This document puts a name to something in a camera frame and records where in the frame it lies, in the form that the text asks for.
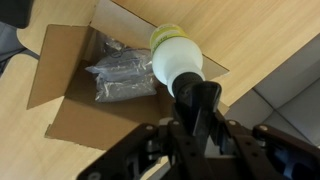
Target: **white bottle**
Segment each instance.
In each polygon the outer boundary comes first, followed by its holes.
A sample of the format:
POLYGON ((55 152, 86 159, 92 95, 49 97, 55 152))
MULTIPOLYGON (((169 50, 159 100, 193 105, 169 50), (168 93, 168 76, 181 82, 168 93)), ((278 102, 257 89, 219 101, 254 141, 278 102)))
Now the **white bottle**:
POLYGON ((193 72, 205 80, 201 71, 201 50, 179 26, 159 26, 151 36, 150 46, 153 72, 160 82, 167 85, 172 96, 173 81, 180 74, 193 72))

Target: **screw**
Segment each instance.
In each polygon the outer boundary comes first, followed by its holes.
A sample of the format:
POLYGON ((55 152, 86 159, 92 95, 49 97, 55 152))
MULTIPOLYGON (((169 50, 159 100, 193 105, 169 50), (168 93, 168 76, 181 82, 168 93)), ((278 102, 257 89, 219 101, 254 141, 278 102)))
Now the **screw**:
POLYGON ((259 126, 259 128, 264 130, 264 131, 268 131, 268 127, 267 126, 261 125, 261 126, 259 126))
POLYGON ((229 124, 231 124, 232 126, 236 125, 237 123, 235 121, 229 121, 229 124))
POLYGON ((88 180, 101 180, 101 174, 99 172, 93 172, 88 176, 88 180))
POLYGON ((259 146, 261 147, 266 147, 267 143, 265 141, 262 140, 257 140, 257 143, 259 144, 259 146))
POLYGON ((153 127, 149 125, 149 126, 146 127, 146 129, 150 131, 150 130, 153 129, 153 127))

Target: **clear plastic bag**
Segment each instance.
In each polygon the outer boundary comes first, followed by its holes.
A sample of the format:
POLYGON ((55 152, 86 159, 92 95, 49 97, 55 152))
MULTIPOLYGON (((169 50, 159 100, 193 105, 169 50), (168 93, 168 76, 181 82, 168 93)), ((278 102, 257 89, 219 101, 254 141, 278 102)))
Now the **clear plastic bag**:
POLYGON ((156 94, 151 53, 147 49, 127 48, 99 34, 101 60, 86 70, 97 74, 97 102, 114 102, 156 94))
POLYGON ((97 77, 97 102, 114 102, 156 94, 152 75, 140 76, 126 81, 109 82, 97 77))
POLYGON ((124 49, 86 68, 106 81, 123 81, 152 73, 151 54, 146 49, 124 49))

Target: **bottle label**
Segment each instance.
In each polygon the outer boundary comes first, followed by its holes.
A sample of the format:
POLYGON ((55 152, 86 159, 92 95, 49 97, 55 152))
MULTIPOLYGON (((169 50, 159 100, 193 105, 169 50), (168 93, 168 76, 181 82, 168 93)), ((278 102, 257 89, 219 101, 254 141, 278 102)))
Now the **bottle label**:
POLYGON ((162 42, 173 37, 188 38, 183 29, 175 24, 164 24, 159 26, 151 35, 151 53, 153 54, 162 42))

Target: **wood grain surface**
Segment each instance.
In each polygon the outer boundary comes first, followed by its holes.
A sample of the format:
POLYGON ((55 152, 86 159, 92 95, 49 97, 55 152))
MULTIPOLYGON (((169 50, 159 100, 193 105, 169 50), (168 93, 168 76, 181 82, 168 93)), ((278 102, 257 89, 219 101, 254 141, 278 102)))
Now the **wood grain surface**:
POLYGON ((214 79, 232 105, 320 32, 319 0, 113 0, 158 26, 183 27, 230 73, 214 79))
POLYGON ((30 24, 17 31, 20 42, 40 54, 48 24, 87 26, 98 0, 34 0, 30 24))
POLYGON ((26 110, 36 66, 16 55, 0 79, 0 179, 75 179, 103 151, 44 137, 62 98, 26 110))

